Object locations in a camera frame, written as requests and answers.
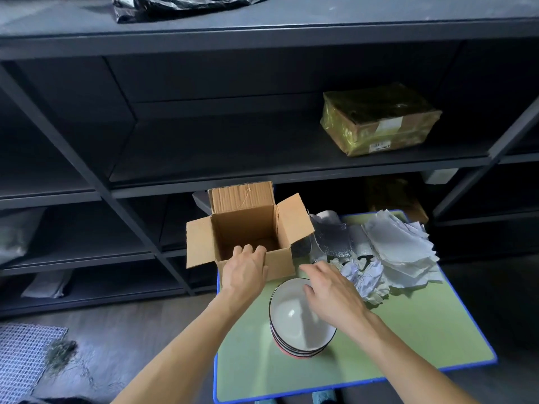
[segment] forearm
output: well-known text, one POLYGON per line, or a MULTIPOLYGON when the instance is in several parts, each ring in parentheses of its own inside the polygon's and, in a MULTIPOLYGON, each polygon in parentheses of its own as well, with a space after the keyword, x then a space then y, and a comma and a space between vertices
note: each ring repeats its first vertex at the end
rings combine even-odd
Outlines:
POLYGON ((359 319, 349 336, 384 373, 405 404, 477 404, 373 313, 359 319))
POLYGON ((219 345, 243 314, 224 293, 165 347, 113 401, 114 404, 192 402, 219 345))

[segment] woven mat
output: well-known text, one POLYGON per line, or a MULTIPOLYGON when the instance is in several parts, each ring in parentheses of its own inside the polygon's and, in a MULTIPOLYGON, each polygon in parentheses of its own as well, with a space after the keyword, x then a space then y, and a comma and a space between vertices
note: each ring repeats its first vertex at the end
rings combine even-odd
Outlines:
POLYGON ((45 371, 47 346, 66 333, 65 327, 0 323, 0 404, 32 393, 45 371))

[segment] metal shelving unit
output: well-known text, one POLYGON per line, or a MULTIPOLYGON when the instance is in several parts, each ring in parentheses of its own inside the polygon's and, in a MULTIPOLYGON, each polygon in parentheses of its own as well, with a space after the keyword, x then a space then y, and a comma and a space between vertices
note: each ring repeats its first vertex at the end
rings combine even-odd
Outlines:
POLYGON ((0 316, 214 291, 215 266, 185 269, 185 223, 205 215, 191 192, 260 180, 313 212, 353 213, 363 176, 459 168, 422 193, 442 258, 497 255, 511 235, 510 252, 539 249, 535 191, 499 204, 492 189, 537 167, 538 40, 536 0, 268 0, 128 25, 110 0, 0 0, 0 92, 25 117, 0 130, 0 210, 50 207, 27 256, 0 267, 0 316), (91 97, 76 85, 86 64, 91 97), (40 65, 66 73, 58 91, 80 105, 59 106, 64 80, 38 82, 40 65), (419 146, 346 157, 320 127, 321 92, 392 81, 442 118, 419 146), (334 195, 349 186, 355 198, 334 195), (484 231, 479 251, 452 253, 484 231), (74 269, 66 297, 19 297, 54 269, 74 269))

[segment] blue table edge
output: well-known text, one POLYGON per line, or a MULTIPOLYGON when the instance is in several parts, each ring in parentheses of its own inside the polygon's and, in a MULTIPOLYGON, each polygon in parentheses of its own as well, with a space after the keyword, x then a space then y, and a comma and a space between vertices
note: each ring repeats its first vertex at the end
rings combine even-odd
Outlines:
MULTIPOLYGON (((390 211, 392 211, 392 212, 396 211, 396 212, 403 213, 404 217, 408 221, 408 217, 406 216, 404 211, 402 211, 402 210, 390 210, 390 211)), ((344 214, 344 215, 341 215, 340 217, 349 217, 351 215, 363 215, 363 214, 376 214, 376 211, 368 212, 368 213, 344 214)), ((439 370, 441 372, 448 372, 448 371, 453 371, 453 370, 460 370, 460 369, 463 369, 463 368, 472 368, 472 367, 479 367, 479 366, 487 366, 489 364, 496 364, 498 362, 498 356, 496 355, 496 352, 494 351, 492 346, 490 346, 490 343, 488 342, 487 338, 485 337, 485 335, 483 334, 483 332, 481 331, 479 326, 477 326, 477 323, 475 323, 475 320, 472 317, 472 315, 470 315, 470 312, 468 311, 468 308, 466 307, 466 305, 464 305, 462 303, 462 300, 460 300, 460 296, 458 295, 458 293, 455 292, 455 289, 453 288, 453 285, 451 285, 451 282, 449 282, 449 280, 447 279, 447 277, 445 276, 445 274, 441 270, 441 268, 440 268, 440 272, 443 275, 446 282, 449 284, 449 287, 451 288, 451 290, 455 294, 456 298, 458 299, 458 301, 460 302, 460 304, 464 308, 464 311, 468 314, 468 317, 471 319, 471 321, 474 324, 475 328, 477 329, 479 334, 481 334, 481 337, 483 338, 483 340, 487 344, 487 346, 490 349, 490 352, 492 353, 494 358, 491 359, 491 360, 476 361, 476 362, 473 362, 473 363, 460 364, 460 365, 457 365, 457 366, 441 367, 441 368, 439 368, 439 370)), ((219 272, 218 272, 217 273, 217 293, 219 293, 219 287, 220 287, 219 283, 220 283, 220 278, 219 278, 219 272)), ((385 377, 377 377, 377 378, 374 378, 374 379, 350 381, 350 382, 347 382, 347 383, 333 384, 333 385, 328 385, 328 386, 320 386, 320 387, 315 387, 315 388, 303 388, 303 389, 300 389, 300 390, 288 391, 286 393, 262 395, 260 397, 249 397, 249 398, 244 398, 244 399, 239 399, 239 400, 231 400, 231 401, 219 401, 217 399, 217 357, 218 357, 218 354, 215 355, 215 359, 213 360, 213 402, 215 404, 237 404, 237 403, 240 403, 240 402, 269 400, 269 399, 274 399, 274 398, 279 398, 279 397, 286 397, 288 395, 306 394, 306 393, 312 393, 314 391, 331 390, 331 389, 344 388, 344 387, 354 387, 354 386, 360 386, 360 385, 363 385, 363 384, 369 384, 369 383, 373 383, 373 382, 387 380, 385 377)))

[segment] green table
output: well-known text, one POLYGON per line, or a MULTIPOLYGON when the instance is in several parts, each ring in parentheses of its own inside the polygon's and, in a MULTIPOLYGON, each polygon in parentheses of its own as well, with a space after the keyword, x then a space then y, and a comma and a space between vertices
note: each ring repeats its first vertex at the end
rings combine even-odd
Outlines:
MULTIPOLYGON (((394 214, 405 220, 402 212, 394 214)), ((372 213, 342 217, 362 224, 372 213)), ((294 260, 296 267, 308 263, 294 260)), ((298 276, 305 276, 298 270, 298 276)), ((234 325, 214 361, 215 403, 238 403, 384 380, 383 374, 345 334, 310 359, 282 353, 270 333, 268 304, 284 280, 266 283, 262 294, 234 325)), ((384 322, 435 367, 447 371, 495 363, 496 354, 449 284, 390 295, 374 309, 384 322)))

